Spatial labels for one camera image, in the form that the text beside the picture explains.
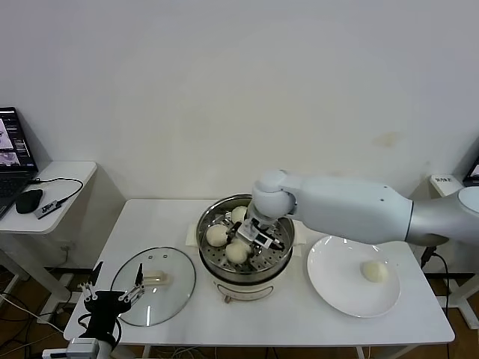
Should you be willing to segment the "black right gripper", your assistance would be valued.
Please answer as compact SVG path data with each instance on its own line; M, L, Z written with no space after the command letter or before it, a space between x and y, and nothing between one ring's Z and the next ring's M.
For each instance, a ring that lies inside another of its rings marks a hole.
M227 235L226 241L227 242L232 242L233 241L233 239L236 237L237 231L241 227L241 225L242 225L242 222L237 221L231 226L231 228L229 228L226 231L226 235ZM259 256L262 253L262 250L263 250L263 246L256 243L256 242L253 242L250 245L250 248L251 248L251 252L250 252L250 257L251 258L255 257L255 256ZM269 248L271 248L275 251L283 251L285 249L285 244L281 239L270 236L269 237Z

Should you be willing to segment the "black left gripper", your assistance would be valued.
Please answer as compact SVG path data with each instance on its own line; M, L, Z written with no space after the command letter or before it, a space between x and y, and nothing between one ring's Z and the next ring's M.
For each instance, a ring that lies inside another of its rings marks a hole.
M82 291L85 309L90 314L83 337L113 337L117 317L129 311L131 302L137 302L144 294L143 264L134 271L125 263L117 273L119 291L97 291L96 283L103 266L100 261L88 279L77 287Z

